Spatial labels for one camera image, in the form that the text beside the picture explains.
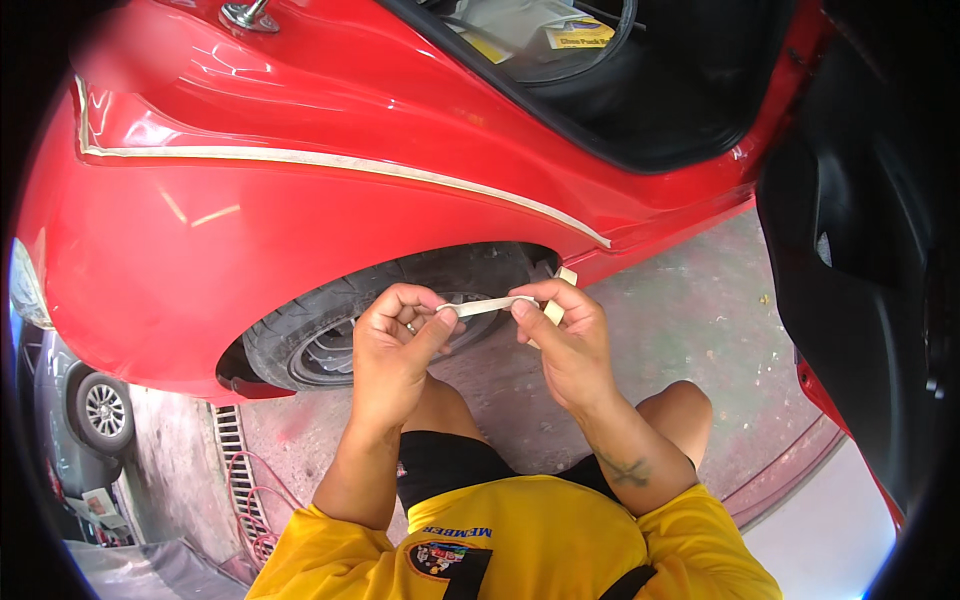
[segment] red hose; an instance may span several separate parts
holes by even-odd
[[[233,464],[237,460],[238,456],[250,456],[251,458],[254,458],[260,461],[260,464],[267,470],[268,473],[270,473],[270,476],[274,478],[274,480],[279,484],[280,488],[283,490],[283,492],[286,495],[283,495],[277,490],[274,490],[273,488],[268,488],[266,486],[253,486],[247,491],[247,511],[245,513],[238,512],[237,503],[235,501],[235,498],[233,498],[233,489],[230,488],[230,480],[233,478]],[[252,468],[253,468],[253,465],[248,466],[248,469],[251,471],[251,475],[252,475]],[[294,496],[293,493],[290,492],[290,490],[285,485],[283,485],[283,482],[280,481],[280,478],[276,475],[274,470],[270,468],[270,465],[268,465],[265,460],[263,460],[256,454],[253,454],[248,450],[240,450],[239,452],[236,452],[235,454],[233,454],[233,456],[230,457],[230,461],[227,464],[227,493],[230,496],[231,504],[233,506],[233,518],[236,520],[237,535],[239,535],[240,538],[242,538],[244,541],[244,552],[246,552],[247,556],[251,559],[251,561],[257,567],[257,569],[262,569],[263,565],[267,562],[267,559],[270,558],[270,552],[266,548],[265,544],[269,543],[270,545],[276,545],[276,541],[280,539],[280,534],[274,532],[269,527],[267,527],[267,525],[264,524],[262,520],[250,514],[250,503],[253,499],[254,492],[270,492],[273,495],[280,498],[281,500],[283,500],[284,502],[286,502],[287,506],[289,506],[290,510],[292,511],[303,508],[303,505],[300,504],[300,502],[297,500],[297,497]],[[256,538],[254,538],[253,540],[251,540],[250,537],[247,535],[246,530],[243,528],[244,519],[252,522],[254,527],[259,527],[260,529],[266,531],[267,533],[261,534]]]

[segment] leg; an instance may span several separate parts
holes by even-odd
[[[636,406],[650,426],[673,443],[699,468],[707,451],[713,407],[703,391],[689,381],[675,381]]]
[[[403,425],[403,431],[439,431],[488,443],[477,428],[464,397],[430,373],[426,374],[420,404]]]
[[[430,373],[403,425],[398,458],[396,494],[404,512],[441,493],[517,476],[480,433],[464,398]]]

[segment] open car door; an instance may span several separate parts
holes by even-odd
[[[825,2],[840,34],[756,204],[783,325],[815,373],[802,384],[814,399],[819,379],[909,521],[958,434],[960,97],[955,24],[899,4]]]

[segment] tattoo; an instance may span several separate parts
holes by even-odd
[[[615,461],[610,456],[593,447],[593,454],[597,459],[607,466],[611,473],[611,483],[618,486],[634,486],[635,488],[646,488],[650,483],[650,467],[647,466],[647,460],[637,459],[632,464]]]

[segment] finger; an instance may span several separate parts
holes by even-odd
[[[552,300],[565,311],[571,323],[603,310],[586,292],[559,278],[521,285],[510,290],[507,296],[533,296],[539,302]]]
[[[404,352],[410,356],[411,360],[416,361],[418,366],[426,369],[430,359],[440,351],[453,333],[456,323],[457,313],[452,308],[445,308],[417,332],[414,339],[404,348]]]
[[[543,351],[565,345],[566,334],[551,323],[543,314],[543,311],[534,306],[532,302],[517,300],[511,307],[510,312],[514,316],[516,324],[523,330],[522,332],[537,342],[543,348]]]
[[[433,315],[418,315],[414,317],[414,320],[410,322],[410,325],[414,328],[414,331],[420,331],[426,326],[427,322],[430,321],[431,319],[433,319]],[[458,335],[463,333],[466,330],[467,330],[467,324],[462,321],[458,321],[457,324],[453,327],[453,333]]]
[[[426,326],[426,322],[428,321],[430,321],[430,316],[417,315],[413,321],[410,322],[410,326],[414,328],[414,331],[420,331]]]
[[[397,323],[390,334],[397,338],[402,344],[410,344],[414,339],[414,332],[404,324]]]
[[[365,315],[369,315],[375,324],[383,325],[384,318],[396,319],[404,307],[423,306],[429,310],[436,310],[437,306],[445,302],[446,300],[430,288],[411,283],[395,283],[373,301]]]
[[[404,306],[400,309],[400,313],[396,315],[395,319],[400,321],[401,324],[412,323],[421,313],[417,312],[418,308],[421,306]]]

